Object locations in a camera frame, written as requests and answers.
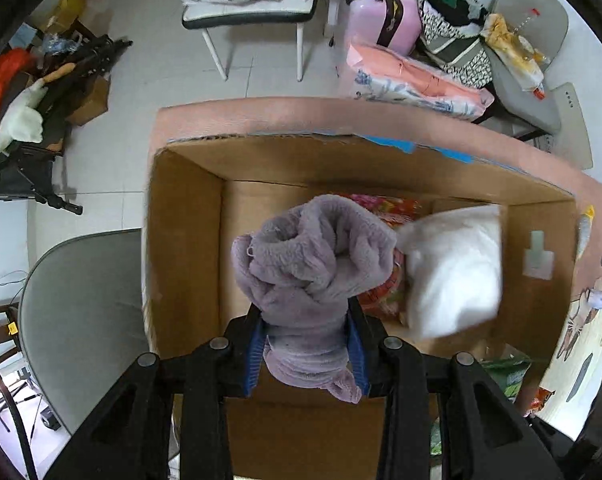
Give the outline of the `green snack package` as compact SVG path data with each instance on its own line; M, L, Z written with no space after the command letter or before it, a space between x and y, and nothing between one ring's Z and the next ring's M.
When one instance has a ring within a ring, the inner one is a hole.
M515 402L531 365L529 356L526 356L525 353L516 350L514 347L506 346L499 358L484 359L481 365L498 384L504 396L510 402ZM440 417L435 415L430 429L430 456L439 457L441 455Z

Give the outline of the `white plastic bag package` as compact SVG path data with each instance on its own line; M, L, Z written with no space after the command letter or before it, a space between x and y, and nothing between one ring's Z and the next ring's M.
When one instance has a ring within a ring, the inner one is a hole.
M405 255L409 336L451 336L496 318L502 298L500 207L429 214L397 230Z

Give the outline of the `purple fuzzy cloth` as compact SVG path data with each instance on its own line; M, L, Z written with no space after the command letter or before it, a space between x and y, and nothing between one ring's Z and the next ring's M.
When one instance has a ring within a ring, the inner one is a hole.
M390 278L395 245L390 226L338 195L316 196L235 238L231 263L267 326L269 374L359 403L344 335L348 300Z

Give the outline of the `yellow rhinestone plush slipper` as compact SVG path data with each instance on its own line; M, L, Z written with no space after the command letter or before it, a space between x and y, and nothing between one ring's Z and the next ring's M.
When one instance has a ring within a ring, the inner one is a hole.
M586 210L580 214L577 223L577 245L576 245L576 259L579 260L586 248L589 245L593 222L595 218L595 208L593 205L586 207Z

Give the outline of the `grey chair near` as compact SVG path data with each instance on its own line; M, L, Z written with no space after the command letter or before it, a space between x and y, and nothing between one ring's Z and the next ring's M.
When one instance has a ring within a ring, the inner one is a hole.
M20 300L20 343L64 429L75 432L148 351L141 308L138 230L65 240L35 263Z

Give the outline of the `grey chair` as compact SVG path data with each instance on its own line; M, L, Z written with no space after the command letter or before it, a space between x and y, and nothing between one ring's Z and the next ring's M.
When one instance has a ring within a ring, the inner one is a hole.
M562 47L568 25L557 0L492 0L481 30L502 107L546 133L562 125L545 88L545 70Z
M65 240L35 263L20 300L20 343L64 429L75 432L148 351L141 308L138 230Z

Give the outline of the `black tripod stand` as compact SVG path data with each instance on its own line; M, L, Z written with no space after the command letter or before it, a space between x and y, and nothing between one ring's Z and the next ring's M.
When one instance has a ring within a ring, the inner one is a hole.
M10 103L21 91L66 63L75 63L71 73L47 84L47 93L36 110L43 116L43 140L39 143L12 142L0 154L0 200L36 200L72 214L83 214L83 207L75 205L54 192L51 176L54 159L63 154L66 135L72 126L66 116L72 113L83 96L88 82L95 76L104 76L118 62L131 45L128 39L113 40L107 35L77 44L63 38L49 37L44 42L44 56L36 58L28 70L18 73L10 82L2 104L0 121ZM39 70L37 62L46 70Z

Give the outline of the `white flat board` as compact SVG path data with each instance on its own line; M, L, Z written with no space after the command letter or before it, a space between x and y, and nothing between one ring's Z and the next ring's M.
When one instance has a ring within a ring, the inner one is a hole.
M558 133L544 134L531 141L541 151L551 153L580 170L593 168L588 128L584 121L578 94L571 82L552 90L562 128Z

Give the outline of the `small cardboard box floor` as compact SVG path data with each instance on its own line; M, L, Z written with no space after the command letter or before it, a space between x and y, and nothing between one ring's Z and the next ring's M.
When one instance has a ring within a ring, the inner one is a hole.
M101 75L95 76L88 86L80 103L66 116L66 121L72 126L84 126L91 120L107 113L110 80Z

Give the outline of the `pink bedding package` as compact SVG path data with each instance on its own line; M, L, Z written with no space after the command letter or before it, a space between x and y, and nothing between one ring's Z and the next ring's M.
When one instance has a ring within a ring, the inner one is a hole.
M486 89L466 87L442 70L360 42L348 47L341 90L352 99L416 106L467 122L494 102Z

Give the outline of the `white goose plush toy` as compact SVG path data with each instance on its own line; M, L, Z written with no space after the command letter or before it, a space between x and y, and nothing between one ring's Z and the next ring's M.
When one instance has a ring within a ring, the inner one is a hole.
M75 66L75 63L66 63L37 79L10 103L0 121L0 154L14 141L39 143L43 140L43 116L36 107L47 93L47 84L68 75Z

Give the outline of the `black white patterned bag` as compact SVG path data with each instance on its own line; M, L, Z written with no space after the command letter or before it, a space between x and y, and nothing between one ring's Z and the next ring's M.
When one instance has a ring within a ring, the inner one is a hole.
M469 88L492 81L480 32L488 10L478 0L417 0L420 42L430 61Z

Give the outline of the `white chair with cushion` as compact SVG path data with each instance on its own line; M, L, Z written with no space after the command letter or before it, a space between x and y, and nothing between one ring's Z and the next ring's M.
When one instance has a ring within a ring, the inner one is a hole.
M316 11L318 0L257 0L243 4L195 2L184 6L182 25L200 30L212 61L221 78L228 75L216 51L210 30L217 27L255 24L295 24L295 76L304 76L304 27Z

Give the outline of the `pink suitcase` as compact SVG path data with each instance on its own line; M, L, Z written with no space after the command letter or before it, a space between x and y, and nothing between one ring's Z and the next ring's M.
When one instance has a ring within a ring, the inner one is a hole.
M340 0L335 44L354 40L408 55L421 33L417 0Z

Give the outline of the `grey chair far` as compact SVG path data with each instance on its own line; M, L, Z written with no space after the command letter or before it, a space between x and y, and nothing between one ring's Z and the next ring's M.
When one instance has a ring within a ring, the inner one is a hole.
M502 107L546 133L562 125L545 88L545 70L562 47L568 25L557 0L492 0L481 30Z

